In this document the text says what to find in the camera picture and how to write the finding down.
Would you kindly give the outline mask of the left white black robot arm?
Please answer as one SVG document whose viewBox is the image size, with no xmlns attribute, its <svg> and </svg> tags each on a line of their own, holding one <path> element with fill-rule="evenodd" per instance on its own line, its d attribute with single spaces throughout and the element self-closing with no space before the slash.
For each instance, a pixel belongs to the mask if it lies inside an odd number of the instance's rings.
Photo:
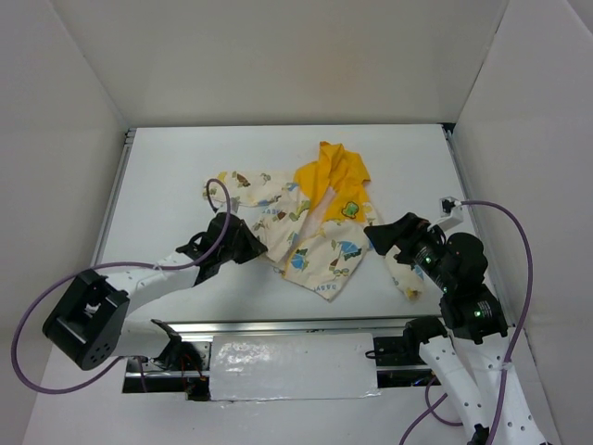
<svg viewBox="0 0 593 445">
<path fill-rule="evenodd" d="M 169 324 L 158 319 L 134 321 L 132 313 L 205 282 L 228 261 L 243 264 L 266 250 L 244 220 L 221 212 L 206 231 L 155 264 L 76 274 L 45 320 L 43 333 L 83 371 L 116 356 L 146 357 L 169 370 L 180 362 L 188 343 Z"/>
</svg>

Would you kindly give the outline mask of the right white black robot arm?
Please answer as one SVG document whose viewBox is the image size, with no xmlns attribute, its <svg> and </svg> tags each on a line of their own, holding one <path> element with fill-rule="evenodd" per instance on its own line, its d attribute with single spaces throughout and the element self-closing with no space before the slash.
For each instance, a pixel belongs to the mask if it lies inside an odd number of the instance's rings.
<svg viewBox="0 0 593 445">
<path fill-rule="evenodd" d="M 414 213 L 364 232 L 380 255 L 395 248 L 397 262 L 419 267 L 442 293 L 440 316 L 406 324 L 403 351 L 431 368 L 468 443 L 546 443 L 511 362 L 519 331 L 485 283 L 483 243 L 463 232 L 446 236 Z"/>
</svg>

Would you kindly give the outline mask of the yellow cream printed kids jacket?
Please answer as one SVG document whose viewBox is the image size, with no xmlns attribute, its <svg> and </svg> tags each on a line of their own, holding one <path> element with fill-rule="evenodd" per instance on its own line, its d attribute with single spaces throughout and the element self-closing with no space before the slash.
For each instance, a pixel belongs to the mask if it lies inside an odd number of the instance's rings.
<svg viewBox="0 0 593 445">
<path fill-rule="evenodd" d="M 283 279 L 333 300 L 372 250 L 364 231 L 381 224 L 360 154 L 321 142 L 316 160 L 295 172 L 222 171 L 205 184 L 210 203 L 231 198 L 259 208 L 252 234 Z"/>
</svg>

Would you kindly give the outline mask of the aluminium side rail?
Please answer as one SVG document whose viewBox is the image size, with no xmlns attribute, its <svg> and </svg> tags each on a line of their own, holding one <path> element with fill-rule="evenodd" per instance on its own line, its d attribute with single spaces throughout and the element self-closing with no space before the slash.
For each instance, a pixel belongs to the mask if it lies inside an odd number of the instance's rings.
<svg viewBox="0 0 593 445">
<path fill-rule="evenodd" d="M 465 200 L 473 200 L 479 198 L 476 197 L 474 194 L 473 184 L 470 178 L 470 172 L 466 168 L 465 163 L 461 158 L 461 153 L 455 141 L 454 130 L 456 124 L 454 122 L 440 122 L 439 126 L 443 131 L 444 137 L 446 139 L 449 154 L 452 158 L 456 173 L 458 175 L 458 179 L 460 181 L 463 198 Z M 506 297 L 500 293 L 500 291 L 503 290 L 503 285 L 501 282 L 501 277 L 498 273 L 498 267 L 495 262 L 495 257 L 492 254 L 491 246 L 486 234 L 484 216 L 487 216 L 487 214 L 491 210 L 494 211 L 495 214 L 498 214 L 498 210 L 492 209 L 488 206 L 465 206 L 464 212 L 469 215 L 476 236 L 483 242 L 485 247 L 485 255 L 489 263 L 488 268 L 486 270 L 487 282 L 489 283 L 489 286 L 493 294 L 498 298 L 507 321 L 510 323 L 511 326 L 516 326 L 517 318 L 513 314 L 512 307 L 510 303 L 507 301 Z"/>
<path fill-rule="evenodd" d="M 120 160 L 118 164 L 118 168 L 115 174 L 115 178 L 113 181 L 113 185 L 110 190 L 110 194 L 107 201 L 107 207 L 104 214 L 104 218 L 100 227 L 100 231 L 98 234 L 98 238 L 95 244 L 95 250 L 91 259 L 91 265 L 97 265 L 103 257 L 103 252 L 105 249 L 105 244 L 107 242 L 108 233 L 110 230 L 110 225 L 112 222 L 113 214 L 115 208 L 117 206 L 118 197 L 120 194 L 120 188 L 122 185 L 122 181 L 126 172 L 127 163 L 129 160 L 130 152 L 132 150 L 133 141 L 135 138 L 137 129 L 130 128 L 124 137 L 124 143 L 120 154 Z"/>
</svg>

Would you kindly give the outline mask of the white foil cover plate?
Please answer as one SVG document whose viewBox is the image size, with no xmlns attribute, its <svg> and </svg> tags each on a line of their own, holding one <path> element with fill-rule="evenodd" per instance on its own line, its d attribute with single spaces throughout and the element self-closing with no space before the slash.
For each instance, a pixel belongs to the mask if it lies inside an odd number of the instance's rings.
<svg viewBox="0 0 593 445">
<path fill-rule="evenodd" d="M 372 336 L 216 336 L 209 361 L 214 401 L 348 400 L 380 394 Z"/>
</svg>

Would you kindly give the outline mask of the aluminium front rail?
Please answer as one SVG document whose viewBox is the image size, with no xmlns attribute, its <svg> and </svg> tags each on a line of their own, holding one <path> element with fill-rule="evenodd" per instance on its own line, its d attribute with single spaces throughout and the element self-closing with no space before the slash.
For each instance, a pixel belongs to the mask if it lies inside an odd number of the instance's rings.
<svg viewBox="0 0 593 445">
<path fill-rule="evenodd" d="M 378 337 L 398 335 L 411 317 L 263 320 L 251 322 L 167 322 L 186 341 L 206 341 L 219 335 L 279 336 L 301 334 L 371 333 Z"/>
</svg>

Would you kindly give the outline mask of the right aluminium side rail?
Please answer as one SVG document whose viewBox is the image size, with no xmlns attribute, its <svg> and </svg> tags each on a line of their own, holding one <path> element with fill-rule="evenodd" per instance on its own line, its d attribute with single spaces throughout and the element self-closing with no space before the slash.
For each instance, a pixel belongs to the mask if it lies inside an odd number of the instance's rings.
<svg viewBox="0 0 593 445">
<path fill-rule="evenodd" d="M 473 184 L 470 178 L 470 172 L 466 168 L 465 163 L 461 158 L 461 153 L 455 141 L 454 130 L 456 124 L 454 122 L 440 122 L 439 126 L 443 131 L 444 137 L 446 139 L 449 154 L 452 158 L 456 173 L 458 175 L 458 179 L 460 181 L 463 198 L 465 200 L 473 200 L 479 198 L 476 197 L 474 194 Z M 510 303 L 507 301 L 506 297 L 500 293 L 500 291 L 503 290 L 503 285 L 501 282 L 501 277 L 498 273 L 498 267 L 495 262 L 495 257 L 492 254 L 491 246 L 486 234 L 484 216 L 487 216 L 487 214 L 491 210 L 494 211 L 495 214 L 498 214 L 498 210 L 492 209 L 488 206 L 465 206 L 464 212 L 469 215 L 476 236 L 483 242 L 485 247 L 485 255 L 489 263 L 488 268 L 486 270 L 487 282 L 489 283 L 489 286 L 493 294 L 498 298 L 507 321 L 510 323 L 511 326 L 516 326 L 517 318 L 513 314 L 512 307 Z"/>
</svg>

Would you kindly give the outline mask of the left aluminium side rail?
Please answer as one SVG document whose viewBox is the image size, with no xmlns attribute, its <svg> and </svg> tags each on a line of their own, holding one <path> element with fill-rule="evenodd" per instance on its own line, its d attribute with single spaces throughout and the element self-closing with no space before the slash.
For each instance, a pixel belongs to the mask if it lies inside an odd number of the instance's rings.
<svg viewBox="0 0 593 445">
<path fill-rule="evenodd" d="M 113 185 L 110 190 L 110 194 L 107 201 L 107 207 L 104 214 L 104 218 L 100 227 L 100 231 L 98 234 L 98 238 L 95 244 L 95 250 L 91 259 L 91 265 L 97 265 L 103 257 L 103 252 L 105 249 L 105 244 L 107 242 L 108 233 L 110 230 L 110 225 L 112 222 L 113 214 L 115 208 L 117 206 L 118 197 L 120 194 L 120 188 L 122 185 L 122 181 L 126 172 L 127 163 L 129 160 L 130 152 L 132 150 L 133 141 L 135 138 L 137 129 L 130 128 L 124 137 L 124 143 L 120 154 L 120 160 L 118 164 L 118 168 L 115 174 L 115 178 L 113 181 Z"/>
</svg>

